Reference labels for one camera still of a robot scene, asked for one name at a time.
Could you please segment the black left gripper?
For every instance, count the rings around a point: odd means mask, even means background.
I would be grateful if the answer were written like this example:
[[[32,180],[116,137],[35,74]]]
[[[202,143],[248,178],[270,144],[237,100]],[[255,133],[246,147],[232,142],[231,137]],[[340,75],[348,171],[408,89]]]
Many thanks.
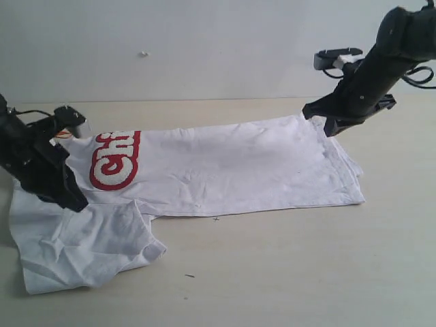
[[[23,135],[1,134],[1,167],[26,192],[79,213],[89,203],[67,167],[68,157],[67,149],[55,139],[34,140]]]

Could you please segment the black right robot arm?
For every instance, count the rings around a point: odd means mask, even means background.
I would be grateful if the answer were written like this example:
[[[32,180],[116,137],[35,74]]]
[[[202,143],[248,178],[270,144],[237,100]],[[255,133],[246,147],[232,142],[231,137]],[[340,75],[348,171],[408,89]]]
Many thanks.
[[[359,48],[321,50],[315,53],[313,66],[325,74],[339,69],[334,91],[306,104],[306,119],[324,117],[324,133],[335,136],[350,127],[363,124],[396,100],[390,89],[400,80],[419,89],[428,88],[428,79],[413,80],[411,74],[424,70],[435,59],[435,4],[411,12],[403,7],[390,10],[382,20],[370,51]]]

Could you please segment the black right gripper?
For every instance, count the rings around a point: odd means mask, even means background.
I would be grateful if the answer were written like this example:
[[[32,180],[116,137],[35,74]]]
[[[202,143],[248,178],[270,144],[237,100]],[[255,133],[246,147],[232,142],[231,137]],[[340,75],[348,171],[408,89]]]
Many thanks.
[[[314,102],[306,103],[302,114],[306,120],[315,116],[326,117],[324,133],[326,137],[334,137],[339,133],[363,124],[367,119],[390,110],[396,105],[392,94],[382,95],[368,87],[345,90],[340,82],[333,92]]]

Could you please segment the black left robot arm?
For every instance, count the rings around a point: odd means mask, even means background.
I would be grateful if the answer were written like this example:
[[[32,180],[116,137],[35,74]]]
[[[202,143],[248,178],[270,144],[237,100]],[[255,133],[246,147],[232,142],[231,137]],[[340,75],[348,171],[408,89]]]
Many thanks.
[[[66,164],[69,152],[52,139],[65,129],[82,137],[85,116],[71,106],[44,112],[44,118],[31,123],[24,123],[21,114],[1,97],[1,167],[40,200],[80,212],[88,201]]]

